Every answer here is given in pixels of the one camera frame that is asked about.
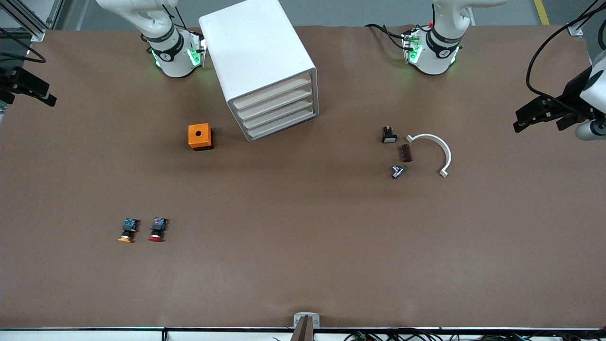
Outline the white drawer cabinet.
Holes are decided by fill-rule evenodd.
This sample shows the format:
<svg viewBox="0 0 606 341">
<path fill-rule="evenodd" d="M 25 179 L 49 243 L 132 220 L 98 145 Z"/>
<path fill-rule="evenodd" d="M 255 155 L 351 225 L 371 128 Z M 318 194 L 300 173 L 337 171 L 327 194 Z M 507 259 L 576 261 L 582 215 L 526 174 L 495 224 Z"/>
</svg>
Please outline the white drawer cabinet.
<svg viewBox="0 0 606 341">
<path fill-rule="evenodd" d="M 314 118 L 320 114 L 316 66 L 279 0 L 245 0 L 200 17 L 199 25 L 225 101 L 249 142 L 255 140 L 236 115 L 234 99 L 310 72 Z"/>
</svg>

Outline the white plastic drawer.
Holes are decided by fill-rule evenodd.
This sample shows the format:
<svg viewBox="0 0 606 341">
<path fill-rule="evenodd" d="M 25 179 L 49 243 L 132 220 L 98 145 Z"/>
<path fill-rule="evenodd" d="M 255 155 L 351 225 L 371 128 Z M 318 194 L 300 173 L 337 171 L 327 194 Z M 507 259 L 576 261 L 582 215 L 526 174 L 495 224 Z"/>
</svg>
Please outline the white plastic drawer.
<svg viewBox="0 0 606 341">
<path fill-rule="evenodd" d="M 277 119 L 273 122 L 270 122 L 266 125 L 260 126 L 256 129 L 248 130 L 245 126 L 245 132 L 248 134 L 251 140 L 257 140 L 267 135 L 274 134 L 279 132 L 280 130 L 284 130 L 290 126 L 298 125 L 301 122 L 304 122 L 308 119 L 314 118 L 316 116 L 316 112 L 313 106 L 309 106 L 307 108 L 302 108 L 297 110 L 291 114 L 286 115 L 280 119 Z"/>
<path fill-rule="evenodd" d="M 260 114 L 264 114 L 271 110 L 279 109 L 288 104 L 294 103 L 297 100 L 305 99 L 312 95 L 312 85 L 308 84 L 296 88 L 295 90 L 288 91 L 286 94 L 276 96 L 272 99 L 263 101 L 262 103 L 250 106 L 244 109 L 237 109 L 235 106 L 235 113 L 240 119 L 251 119 L 257 117 Z"/>
<path fill-rule="evenodd" d="M 264 114 L 260 114 L 257 117 L 253 117 L 251 119 L 246 119 L 246 120 L 241 119 L 241 121 L 243 122 L 244 126 L 248 130 L 252 130 L 252 129 L 256 129 L 260 126 L 266 125 L 270 122 L 273 122 L 277 119 L 280 119 L 282 117 L 285 117 L 286 115 L 291 114 L 297 110 L 300 110 L 302 108 L 307 108 L 311 105 L 312 105 L 312 95 L 310 95 L 309 97 L 306 97 L 305 99 L 297 100 L 294 103 L 288 104 L 279 109 L 271 110 Z"/>
<path fill-rule="evenodd" d="M 310 72 L 296 75 L 285 81 L 279 82 L 273 86 L 245 95 L 240 99 L 234 99 L 233 104 L 237 109 L 244 109 L 250 106 L 262 103 L 276 96 L 286 94 L 288 91 L 295 90 L 301 86 L 306 86 L 311 82 Z"/>
</svg>

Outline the red push button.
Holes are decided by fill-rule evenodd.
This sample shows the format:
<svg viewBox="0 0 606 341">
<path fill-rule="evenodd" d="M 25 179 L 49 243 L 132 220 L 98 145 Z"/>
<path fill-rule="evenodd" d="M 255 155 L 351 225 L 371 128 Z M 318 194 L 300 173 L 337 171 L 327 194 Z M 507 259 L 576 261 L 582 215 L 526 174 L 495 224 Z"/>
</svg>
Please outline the red push button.
<svg viewBox="0 0 606 341">
<path fill-rule="evenodd" d="M 151 228 L 150 228 L 150 237 L 149 241 L 151 242 L 163 242 L 164 241 L 164 232 L 168 226 L 169 220 L 162 217 L 156 217 L 153 219 Z"/>
</svg>

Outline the yellow push button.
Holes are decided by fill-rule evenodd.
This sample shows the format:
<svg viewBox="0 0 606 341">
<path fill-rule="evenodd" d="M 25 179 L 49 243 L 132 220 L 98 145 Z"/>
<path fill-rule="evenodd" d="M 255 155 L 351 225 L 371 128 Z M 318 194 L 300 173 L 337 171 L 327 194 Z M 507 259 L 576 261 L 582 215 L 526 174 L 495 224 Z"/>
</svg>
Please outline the yellow push button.
<svg viewBox="0 0 606 341">
<path fill-rule="evenodd" d="M 120 242 L 134 242 L 134 234 L 138 231 L 139 220 L 126 218 L 123 223 L 123 233 L 118 238 Z"/>
</svg>

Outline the white curved bracket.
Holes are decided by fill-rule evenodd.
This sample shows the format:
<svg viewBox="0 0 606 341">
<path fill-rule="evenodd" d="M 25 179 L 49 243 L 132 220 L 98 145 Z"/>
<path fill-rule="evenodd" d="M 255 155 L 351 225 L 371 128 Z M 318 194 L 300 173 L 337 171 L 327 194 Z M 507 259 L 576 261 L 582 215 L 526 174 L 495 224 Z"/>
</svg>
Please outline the white curved bracket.
<svg viewBox="0 0 606 341">
<path fill-rule="evenodd" d="M 441 147 L 441 149 L 445 155 L 445 164 L 442 166 L 442 168 L 439 170 L 438 173 L 443 178 L 448 177 L 448 175 L 449 175 L 448 169 L 450 168 L 450 166 L 452 164 L 452 158 L 453 158 L 452 150 L 450 149 L 449 145 L 441 137 L 439 137 L 437 135 L 433 135 L 433 134 L 418 134 L 416 136 L 411 136 L 411 135 L 406 136 L 406 140 L 409 143 L 415 142 L 417 140 L 422 140 L 422 139 L 434 142 Z"/>
</svg>

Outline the orange button enclosure box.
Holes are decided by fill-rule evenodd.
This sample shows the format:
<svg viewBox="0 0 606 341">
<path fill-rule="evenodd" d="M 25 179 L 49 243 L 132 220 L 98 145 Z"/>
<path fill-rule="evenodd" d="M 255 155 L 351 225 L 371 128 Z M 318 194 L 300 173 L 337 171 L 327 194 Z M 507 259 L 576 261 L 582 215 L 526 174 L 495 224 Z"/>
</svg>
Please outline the orange button enclosure box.
<svg viewBox="0 0 606 341">
<path fill-rule="evenodd" d="M 214 149 L 214 131 L 209 123 L 189 125 L 188 145 L 193 151 L 205 151 Z"/>
</svg>

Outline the white table edge rail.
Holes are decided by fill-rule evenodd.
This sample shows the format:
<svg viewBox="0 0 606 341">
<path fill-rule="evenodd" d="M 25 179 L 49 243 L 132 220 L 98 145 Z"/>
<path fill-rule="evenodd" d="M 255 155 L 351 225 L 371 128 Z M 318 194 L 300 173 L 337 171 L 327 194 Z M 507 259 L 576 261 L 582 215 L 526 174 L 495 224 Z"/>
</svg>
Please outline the white table edge rail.
<svg viewBox="0 0 606 341">
<path fill-rule="evenodd" d="M 293 327 L 0 329 L 0 341 L 290 341 Z M 321 327 L 315 341 L 606 341 L 601 328 Z"/>
</svg>

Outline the aluminium frame profile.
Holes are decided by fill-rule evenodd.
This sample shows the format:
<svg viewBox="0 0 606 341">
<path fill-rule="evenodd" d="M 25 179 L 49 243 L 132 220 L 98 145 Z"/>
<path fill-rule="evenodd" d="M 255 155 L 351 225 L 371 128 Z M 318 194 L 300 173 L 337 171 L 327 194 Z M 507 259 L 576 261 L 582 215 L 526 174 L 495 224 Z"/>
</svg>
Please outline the aluminium frame profile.
<svg viewBox="0 0 606 341">
<path fill-rule="evenodd" d="M 18 27 L 28 32 L 32 41 L 44 40 L 47 24 L 38 17 L 34 11 L 28 8 L 22 0 L 0 0 L 0 9 L 14 21 Z"/>
<path fill-rule="evenodd" d="M 65 0 L 52 0 L 52 6 L 50 7 L 50 11 L 45 22 L 48 28 L 55 29 L 55 27 L 57 26 L 59 21 L 59 15 L 63 9 L 64 3 Z"/>
<path fill-rule="evenodd" d="M 593 15 L 589 14 L 594 11 L 594 15 L 597 14 L 597 9 L 603 9 L 604 6 L 606 6 L 606 0 L 593 0 L 592 3 L 589 4 L 589 6 L 579 15 L 581 19 L 579 19 L 574 25 L 570 24 L 568 28 L 569 34 L 571 36 L 582 36 L 584 34 L 582 31 L 583 26 L 593 17 Z"/>
</svg>

